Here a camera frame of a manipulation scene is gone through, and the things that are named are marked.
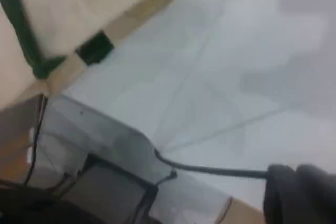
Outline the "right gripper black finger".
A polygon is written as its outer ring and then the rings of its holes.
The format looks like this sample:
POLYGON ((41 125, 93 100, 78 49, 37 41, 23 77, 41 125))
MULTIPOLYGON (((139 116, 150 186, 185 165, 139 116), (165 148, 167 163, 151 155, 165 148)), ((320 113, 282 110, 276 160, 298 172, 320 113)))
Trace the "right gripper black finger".
POLYGON ((264 193, 266 223, 298 223, 295 213, 298 183, 295 171, 284 165, 271 165, 267 169, 264 193))
POLYGON ((335 223, 335 173, 313 165, 301 165, 297 173, 319 216, 318 223, 335 223))

